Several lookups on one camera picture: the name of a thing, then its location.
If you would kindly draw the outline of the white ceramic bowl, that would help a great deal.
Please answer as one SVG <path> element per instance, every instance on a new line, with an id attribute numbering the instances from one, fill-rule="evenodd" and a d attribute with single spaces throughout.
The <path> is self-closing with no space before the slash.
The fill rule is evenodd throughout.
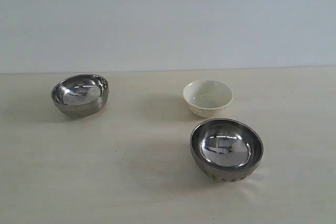
<path id="1" fill-rule="evenodd" d="M 223 114 L 234 99 L 226 84 L 215 80 L 195 80 L 183 89 L 183 98 L 189 110 L 203 118 Z"/>

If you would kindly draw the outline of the ribbed stainless steel bowl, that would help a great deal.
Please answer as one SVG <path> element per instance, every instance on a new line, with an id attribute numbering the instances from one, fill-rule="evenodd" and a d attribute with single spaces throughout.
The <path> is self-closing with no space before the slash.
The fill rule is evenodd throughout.
<path id="1" fill-rule="evenodd" d="M 264 146 L 248 125 L 215 118 L 200 123 L 191 133 L 190 151 L 196 165 L 210 178 L 237 182 L 259 166 Z"/>

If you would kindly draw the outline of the smooth stainless steel bowl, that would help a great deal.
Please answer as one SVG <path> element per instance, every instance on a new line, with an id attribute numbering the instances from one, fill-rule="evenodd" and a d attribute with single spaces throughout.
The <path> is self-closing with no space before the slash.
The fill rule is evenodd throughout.
<path id="1" fill-rule="evenodd" d="M 109 83 L 98 74 L 78 74 L 56 84 L 50 96 L 56 108 L 67 117 L 85 118 L 106 105 Z"/>

